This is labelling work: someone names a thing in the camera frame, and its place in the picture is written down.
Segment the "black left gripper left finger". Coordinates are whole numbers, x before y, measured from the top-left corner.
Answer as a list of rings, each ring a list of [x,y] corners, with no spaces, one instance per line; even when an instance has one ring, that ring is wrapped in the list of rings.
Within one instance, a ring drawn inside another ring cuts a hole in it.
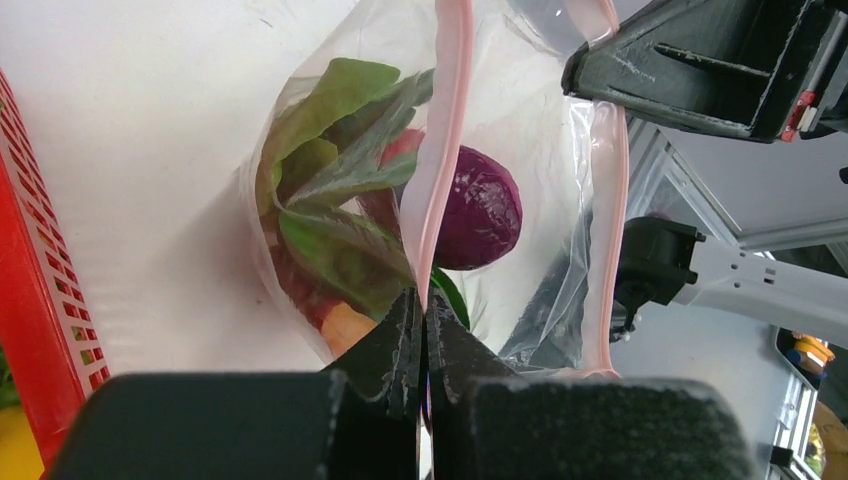
[[[373,330],[324,368],[334,382],[332,422],[362,416],[417,424],[422,353],[423,311],[418,291],[407,288]]]

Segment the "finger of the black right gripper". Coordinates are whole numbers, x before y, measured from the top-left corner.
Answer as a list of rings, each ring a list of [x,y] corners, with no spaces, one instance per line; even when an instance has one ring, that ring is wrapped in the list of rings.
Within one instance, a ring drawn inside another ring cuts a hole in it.
[[[838,1],[653,1],[568,61],[566,93],[673,129],[749,142],[842,128]]]

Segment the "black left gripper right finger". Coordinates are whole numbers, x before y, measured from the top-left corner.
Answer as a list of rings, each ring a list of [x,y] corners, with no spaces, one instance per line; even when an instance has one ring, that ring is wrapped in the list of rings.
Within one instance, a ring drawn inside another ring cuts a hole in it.
[[[430,296],[424,325],[428,384],[423,411],[428,429],[434,431],[477,380],[518,373],[461,324],[445,295]]]

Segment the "green white bok choy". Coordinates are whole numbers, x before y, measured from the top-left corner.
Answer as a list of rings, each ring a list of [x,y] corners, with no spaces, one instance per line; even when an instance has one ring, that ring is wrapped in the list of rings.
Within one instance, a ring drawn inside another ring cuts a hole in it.
[[[430,274],[430,283],[434,288],[440,290],[444,294],[448,304],[459,319],[459,322],[467,330],[471,330],[465,300],[451,278],[442,269],[433,267]]]

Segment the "purple red cabbage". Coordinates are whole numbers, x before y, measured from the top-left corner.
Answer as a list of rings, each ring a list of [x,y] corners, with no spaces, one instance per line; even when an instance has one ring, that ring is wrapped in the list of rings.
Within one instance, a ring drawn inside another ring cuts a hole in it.
[[[488,155],[459,147],[434,263],[476,270],[499,260],[518,243],[523,208],[510,172]]]

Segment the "green romaine leaf bunch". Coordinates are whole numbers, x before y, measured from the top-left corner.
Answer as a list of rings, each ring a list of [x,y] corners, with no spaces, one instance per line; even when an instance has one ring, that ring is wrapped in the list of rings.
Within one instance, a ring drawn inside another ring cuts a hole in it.
[[[433,93],[433,73],[332,59],[314,87],[273,121],[256,172],[256,203],[269,248],[337,289],[353,308],[382,319],[413,283],[400,240],[397,187],[416,153],[381,167],[386,146]]]

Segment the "clear pink-dotted zip bag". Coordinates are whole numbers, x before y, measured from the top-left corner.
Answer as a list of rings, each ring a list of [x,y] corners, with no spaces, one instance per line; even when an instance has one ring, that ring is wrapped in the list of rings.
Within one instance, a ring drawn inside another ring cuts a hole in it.
[[[472,147],[510,172],[523,223],[513,250],[492,264],[438,267],[462,294],[470,331],[520,366],[574,376],[611,373],[608,330],[628,187],[626,123],[620,107],[568,94],[561,78],[572,54],[618,28],[609,1],[358,2],[286,81],[239,171],[265,286],[272,268],[255,182],[273,121],[337,57],[391,65],[403,76],[431,70],[431,99],[412,123],[425,133],[416,167],[395,190],[410,287],[428,298],[442,293],[430,274],[438,267],[434,255],[459,147]]]

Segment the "red plastic basket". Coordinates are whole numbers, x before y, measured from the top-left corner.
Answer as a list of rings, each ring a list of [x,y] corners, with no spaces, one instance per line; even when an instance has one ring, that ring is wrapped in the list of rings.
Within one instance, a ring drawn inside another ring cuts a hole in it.
[[[111,372],[8,82],[1,83],[1,345],[44,466]]]

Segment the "red apple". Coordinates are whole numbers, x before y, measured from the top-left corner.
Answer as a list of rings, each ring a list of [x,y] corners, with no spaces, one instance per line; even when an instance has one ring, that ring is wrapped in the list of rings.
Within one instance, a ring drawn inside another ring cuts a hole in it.
[[[396,156],[416,153],[424,138],[425,133],[419,129],[404,129],[395,140],[391,141],[380,158],[380,166],[388,165]]]

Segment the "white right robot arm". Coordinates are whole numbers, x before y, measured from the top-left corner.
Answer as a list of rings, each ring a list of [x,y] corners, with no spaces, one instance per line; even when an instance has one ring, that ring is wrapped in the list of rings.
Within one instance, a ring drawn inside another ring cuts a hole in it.
[[[563,90],[662,127],[770,144],[847,129],[843,1],[653,1],[568,61]],[[736,249],[695,227],[628,220],[615,298],[749,316],[847,342],[845,279]]]

